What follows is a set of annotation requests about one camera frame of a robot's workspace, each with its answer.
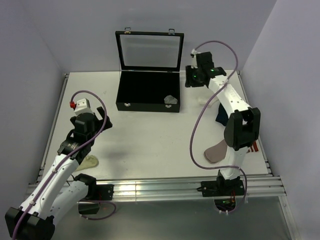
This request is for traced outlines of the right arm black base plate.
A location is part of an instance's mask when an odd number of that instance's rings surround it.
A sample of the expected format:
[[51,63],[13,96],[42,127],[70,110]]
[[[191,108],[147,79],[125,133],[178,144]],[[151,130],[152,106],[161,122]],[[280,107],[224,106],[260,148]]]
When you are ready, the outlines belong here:
[[243,196],[245,187],[241,179],[202,181],[196,189],[203,197]]

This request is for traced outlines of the grey sock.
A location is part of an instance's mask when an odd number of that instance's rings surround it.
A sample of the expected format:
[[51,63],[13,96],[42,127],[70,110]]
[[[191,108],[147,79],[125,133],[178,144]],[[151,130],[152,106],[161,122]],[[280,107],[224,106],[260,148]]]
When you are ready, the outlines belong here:
[[164,98],[164,103],[166,105],[176,105],[178,104],[178,99],[175,98],[174,96],[172,95],[167,95],[165,98]]

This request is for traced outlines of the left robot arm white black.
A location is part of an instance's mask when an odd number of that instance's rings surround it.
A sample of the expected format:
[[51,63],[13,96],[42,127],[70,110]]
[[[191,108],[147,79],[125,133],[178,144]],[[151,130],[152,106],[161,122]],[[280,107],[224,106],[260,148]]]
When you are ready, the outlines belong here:
[[97,136],[113,125],[104,107],[98,107],[98,119],[90,107],[75,107],[70,121],[74,128],[57,150],[57,155],[42,181],[20,204],[10,207],[5,222],[13,240],[50,240],[60,218],[78,201],[91,200],[98,193],[97,180],[77,175],[61,192],[64,184],[90,153]]

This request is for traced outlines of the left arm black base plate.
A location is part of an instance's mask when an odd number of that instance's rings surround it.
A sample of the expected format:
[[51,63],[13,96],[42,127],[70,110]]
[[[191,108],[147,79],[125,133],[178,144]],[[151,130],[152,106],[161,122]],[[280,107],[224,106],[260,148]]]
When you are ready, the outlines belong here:
[[89,187],[88,193],[79,201],[110,201],[113,199],[114,185],[113,184],[99,184],[94,187]]

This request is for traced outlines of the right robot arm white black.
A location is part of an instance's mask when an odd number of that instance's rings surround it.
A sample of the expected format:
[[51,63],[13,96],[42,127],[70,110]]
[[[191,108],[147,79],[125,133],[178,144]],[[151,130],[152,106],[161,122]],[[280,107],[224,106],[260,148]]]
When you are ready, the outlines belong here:
[[215,67],[212,54],[207,52],[191,52],[192,64],[186,68],[187,88],[206,86],[219,100],[219,115],[226,115],[223,132],[226,153],[223,158],[226,166],[218,168],[218,176],[214,181],[216,192],[227,195],[232,190],[243,187],[240,174],[241,166],[249,148],[259,137],[261,112],[251,107],[230,84],[230,76],[222,67]]

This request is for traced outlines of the white sock with dark stripes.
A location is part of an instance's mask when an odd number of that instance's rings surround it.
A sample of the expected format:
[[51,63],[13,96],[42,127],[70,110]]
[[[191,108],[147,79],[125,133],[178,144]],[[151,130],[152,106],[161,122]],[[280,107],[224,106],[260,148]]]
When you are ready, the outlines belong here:
[[[209,98],[198,97],[197,101],[198,101],[198,104],[199,104],[200,106],[205,106],[205,105],[207,104],[207,102],[209,101]],[[214,102],[215,102],[214,99],[211,100],[211,101],[208,103],[207,107],[210,108],[210,107],[213,105]]]

